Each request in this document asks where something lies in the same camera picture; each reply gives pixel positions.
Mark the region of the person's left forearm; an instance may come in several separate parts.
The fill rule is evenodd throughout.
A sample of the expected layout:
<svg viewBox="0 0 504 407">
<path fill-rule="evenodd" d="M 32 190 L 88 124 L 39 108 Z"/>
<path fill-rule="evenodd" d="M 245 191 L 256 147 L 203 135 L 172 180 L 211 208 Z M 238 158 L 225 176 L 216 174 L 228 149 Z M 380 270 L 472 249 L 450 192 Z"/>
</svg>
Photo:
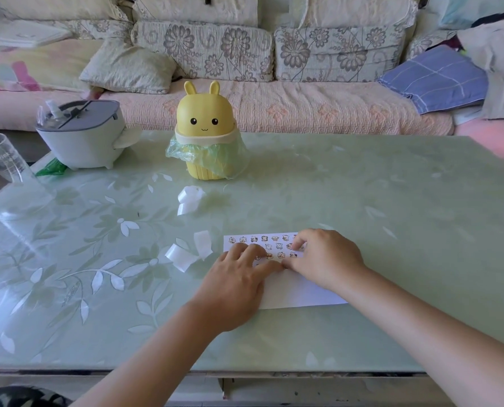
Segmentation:
<svg viewBox="0 0 504 407">
<path fill-rule="evenodd" d="M 185 304 L 130 359 L 70 407 L 163 407 L 223 331 L 204 308 Z"/>
</svg>

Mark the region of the yellow bunny desktop bin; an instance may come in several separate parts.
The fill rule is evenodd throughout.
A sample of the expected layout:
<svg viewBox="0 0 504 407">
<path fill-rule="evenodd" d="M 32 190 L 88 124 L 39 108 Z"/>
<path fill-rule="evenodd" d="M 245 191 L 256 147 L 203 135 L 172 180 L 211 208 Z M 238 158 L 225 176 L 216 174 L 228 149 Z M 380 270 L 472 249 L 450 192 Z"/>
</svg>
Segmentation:
<svg viewBox="0 0 504 407">
<path fill-rule="evenodd" d="M 218 81 L 212 81 L 207 93 L 198 93 L 192 81 L 184 84 L 186 95 L 176 110 L 175 135 L 179 143 L 210 145 L 231 143 L 240 132 L 228 99 L 220 94 Z M 189 174 L 199 180 L 216 180 L 206 169 L 188 163 Z"/>
</svg>

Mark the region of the person's right forearm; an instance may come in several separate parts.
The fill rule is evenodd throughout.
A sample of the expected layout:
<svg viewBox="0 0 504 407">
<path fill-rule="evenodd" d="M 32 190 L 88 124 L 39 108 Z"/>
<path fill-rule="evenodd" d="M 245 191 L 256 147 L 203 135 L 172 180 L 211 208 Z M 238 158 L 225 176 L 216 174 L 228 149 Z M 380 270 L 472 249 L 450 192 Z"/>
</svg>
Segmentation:
<svg viewBox="0 0 504 407">
<path fill-rule="evenodd" d="M 330 285 L 403 347 L 457 407 L 504 407 L 504 343 L 367 267 L 336 267 Z"/>
</svg>

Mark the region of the narrow white paper scrap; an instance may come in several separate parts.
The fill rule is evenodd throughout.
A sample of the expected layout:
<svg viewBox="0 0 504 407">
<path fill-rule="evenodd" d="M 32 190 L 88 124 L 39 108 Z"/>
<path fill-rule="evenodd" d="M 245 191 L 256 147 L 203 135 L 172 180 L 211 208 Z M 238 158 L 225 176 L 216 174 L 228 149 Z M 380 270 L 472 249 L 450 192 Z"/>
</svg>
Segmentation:
<svg viewBox="0 0 504 407">
<path fill-rule="evenodd" d="M 209 231 L 195 232 L 193 239 L 198 256 L 201 260 L 205 261 L 213 253 L 212 239 Z"/>
</svg>

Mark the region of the wide white paper scrap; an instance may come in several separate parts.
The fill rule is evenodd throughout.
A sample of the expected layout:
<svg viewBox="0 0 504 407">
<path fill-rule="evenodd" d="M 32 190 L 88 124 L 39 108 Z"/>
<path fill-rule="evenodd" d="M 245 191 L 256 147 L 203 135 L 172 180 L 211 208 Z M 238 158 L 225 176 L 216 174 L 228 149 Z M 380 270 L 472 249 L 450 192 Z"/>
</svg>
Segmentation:
<svg viewBox="0 0 504 407">
<path fill-rule="evenodd" d="M 187 269 L 197 262 L 200 257 L 194 255 L 183 247 L 173 244 L 165 253 L 165 257 L 176 267 L 181 273 L 185 273 Z"/>
</svg>

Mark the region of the person's dark patterned clothing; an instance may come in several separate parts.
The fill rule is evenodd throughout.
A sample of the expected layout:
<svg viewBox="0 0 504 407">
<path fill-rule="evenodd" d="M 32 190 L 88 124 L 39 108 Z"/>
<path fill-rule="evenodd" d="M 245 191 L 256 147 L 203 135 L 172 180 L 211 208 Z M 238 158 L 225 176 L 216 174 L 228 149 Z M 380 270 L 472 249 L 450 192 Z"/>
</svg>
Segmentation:
<svg viewBox="0 0 504 407">
<path fill-rule="evenodd" d="M 69 398 L 31 385 L 0 387 L 0 407 L 69 407 Z"/>
</svg>

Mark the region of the blue checked cloth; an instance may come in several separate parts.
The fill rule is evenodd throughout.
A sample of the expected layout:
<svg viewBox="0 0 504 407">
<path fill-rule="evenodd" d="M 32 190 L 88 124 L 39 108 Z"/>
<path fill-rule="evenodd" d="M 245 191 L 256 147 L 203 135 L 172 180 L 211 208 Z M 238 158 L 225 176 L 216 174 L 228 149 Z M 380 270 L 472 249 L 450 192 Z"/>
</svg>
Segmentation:
<svg viewBox="0 0 504 407">
<path fill-rule="evenodd" d="M 405 61 L 378 82 L 410 100 L 420 115 L 476 105 L 484 101 L 488 89 L 486 72 L 448 46 Z"/>
</svg>

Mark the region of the person's left hand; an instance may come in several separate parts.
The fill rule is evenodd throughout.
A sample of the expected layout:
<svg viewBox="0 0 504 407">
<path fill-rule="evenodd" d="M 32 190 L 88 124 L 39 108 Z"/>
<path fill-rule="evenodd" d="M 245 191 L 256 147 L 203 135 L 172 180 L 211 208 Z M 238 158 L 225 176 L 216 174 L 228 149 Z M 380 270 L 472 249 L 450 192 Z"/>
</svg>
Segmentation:
<svg viewBox="0 0 504 407">
<path fill-rule="evenodd" d="M 254 261 L 267 255 L 257 244 L 234 244 L 213 264 L 190 304 L 213 334 L 229 332 L 257 312 L 264 282 L 255 281 Z"/>
</svg>

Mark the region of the curled white paper scrap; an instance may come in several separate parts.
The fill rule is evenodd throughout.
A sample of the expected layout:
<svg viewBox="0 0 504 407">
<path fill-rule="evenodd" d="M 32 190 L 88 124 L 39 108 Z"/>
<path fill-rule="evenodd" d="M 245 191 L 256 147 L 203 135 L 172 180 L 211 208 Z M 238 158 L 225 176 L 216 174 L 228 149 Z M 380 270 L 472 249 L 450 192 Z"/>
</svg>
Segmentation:
<svg viewBox="0 0 504 407">
<path fill-rule="evenodd" d="M 206 192 L 199 186 L 190 185 L 183 188 L 178 195 L 179 207 L 177 216 L 195 212 Z"/>
</svg>

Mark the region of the light blue pillow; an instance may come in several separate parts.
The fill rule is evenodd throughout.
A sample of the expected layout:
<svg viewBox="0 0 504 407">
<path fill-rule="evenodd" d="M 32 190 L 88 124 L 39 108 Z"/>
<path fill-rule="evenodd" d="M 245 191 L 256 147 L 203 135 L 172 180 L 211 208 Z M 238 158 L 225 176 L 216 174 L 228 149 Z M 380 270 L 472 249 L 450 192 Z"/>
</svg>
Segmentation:
<svg viewBox="0 0 504 407">
<path fill-rule="evenodd" d="M 504 0 L 428 0 L 425 9 L 438 16 L 438 28 L 459 30 L 484 17 L 504 13 Z"/>
</svg>

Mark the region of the pink covered sofa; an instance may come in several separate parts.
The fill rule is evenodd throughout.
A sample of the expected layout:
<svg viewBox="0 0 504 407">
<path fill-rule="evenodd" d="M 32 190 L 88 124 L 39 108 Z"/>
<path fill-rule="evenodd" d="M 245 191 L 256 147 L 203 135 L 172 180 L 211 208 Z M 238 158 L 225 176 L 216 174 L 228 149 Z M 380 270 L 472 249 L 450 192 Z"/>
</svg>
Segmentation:
<svg viewBox="0 0 504 407">
<path fill-rule="evenodd" d="M 131 31 L 138 21 L 199 22 L 279 27 L 363 27 L 403 24 L 405 44 L 398 65 L 438 46 L 459 46 L 457 32 L 438 28 L 428 0 L 0 0 L 0 22 L 30 20 L 72 31 L 73 40 L 118 39 L 135 46 Z M 470 28 L 504 18 L 493 14 Z M 0 50 L 18 47 L 0 47 Z M 113 99 L 127 123 L 145 129 L 174 128 L 184 83 L 200 91 L 211 79 L 173 75 L 167 94 L 112 92 L 91 87 L 86 93 L 61 90 L 0 91 L 0 130 L 35 131 L 37 108 L 48 99 Z M 410 100 L 372 82 L 220 81 L 243 131 L 349 133 L 365 135 L 451 136 L 451 111 L 420 115 Z"/>
</svg>

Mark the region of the green plastic wrapper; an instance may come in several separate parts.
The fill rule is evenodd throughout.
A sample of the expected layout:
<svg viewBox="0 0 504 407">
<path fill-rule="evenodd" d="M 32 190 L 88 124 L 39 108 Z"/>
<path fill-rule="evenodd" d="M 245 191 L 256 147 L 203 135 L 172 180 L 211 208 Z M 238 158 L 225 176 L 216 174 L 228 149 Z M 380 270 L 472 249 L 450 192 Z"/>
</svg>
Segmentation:
<svg viewBox="0 0 504 407">
<path fill-rule="evenodd" d="M 65 173 L 68 167 L 61 163 L 57 158 L 48 162 L 42 169 L 35 173 L 36 177 L 42 176 L 60 176 Z"/>
</svg>

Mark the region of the white cartoon sticker sheet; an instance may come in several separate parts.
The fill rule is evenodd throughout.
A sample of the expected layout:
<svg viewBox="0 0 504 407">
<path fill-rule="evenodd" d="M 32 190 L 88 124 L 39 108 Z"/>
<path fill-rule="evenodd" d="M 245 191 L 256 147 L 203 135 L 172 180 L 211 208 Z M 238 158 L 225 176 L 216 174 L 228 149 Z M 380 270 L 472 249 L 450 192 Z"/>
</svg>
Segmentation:
<svg viewBox="0 0 504 407">
<path fill-rule="evenodd" d="M 281 262 L 286 257 L 302 257 L 304 247 L 298 251 L 291 247 L 296 235 L 296 232 L 225 235 L 223 250 L 230 250 L 236 243 L 257 244 L 265 249 L 267 255 L 256 258 L 253 266 L 268 260 Z M 302 275 L 286 269 L 266 278 L 259 308 L 282 309 L 338 304 L 346 304 L 346 301 L 335 293 L 310 282 Z"/>
</svg>

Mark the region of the person's right hand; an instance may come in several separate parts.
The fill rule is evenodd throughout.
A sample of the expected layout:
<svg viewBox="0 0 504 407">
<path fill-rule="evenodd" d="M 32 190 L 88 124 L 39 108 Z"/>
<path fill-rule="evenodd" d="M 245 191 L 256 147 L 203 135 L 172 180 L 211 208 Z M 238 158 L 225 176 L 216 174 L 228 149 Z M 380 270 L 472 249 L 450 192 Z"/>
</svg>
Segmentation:
<svg viewBox="0 0 504 407">
<path fill-rule="evenodd" d="M 365 269 L 357 245 L 337 231 L 308 228 L 297 233 L 292 250 L 303 247 L 305 272 L 297 272 L 319 287 L 341 294 Z"/>
</svg>

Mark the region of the grey garment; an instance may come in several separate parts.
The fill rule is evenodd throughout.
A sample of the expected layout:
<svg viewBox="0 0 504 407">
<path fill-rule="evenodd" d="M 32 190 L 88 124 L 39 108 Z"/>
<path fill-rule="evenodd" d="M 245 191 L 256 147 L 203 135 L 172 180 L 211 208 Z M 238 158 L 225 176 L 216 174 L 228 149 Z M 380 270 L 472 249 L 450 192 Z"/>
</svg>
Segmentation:
<svg viewBox="0 0 504 407">
<path fill-rule="evenodd" d="M 459 30 L 457 36 L 466 55 L 487 75 L 483 117 L 504 119 L 504 20 Z"/>
</svg>

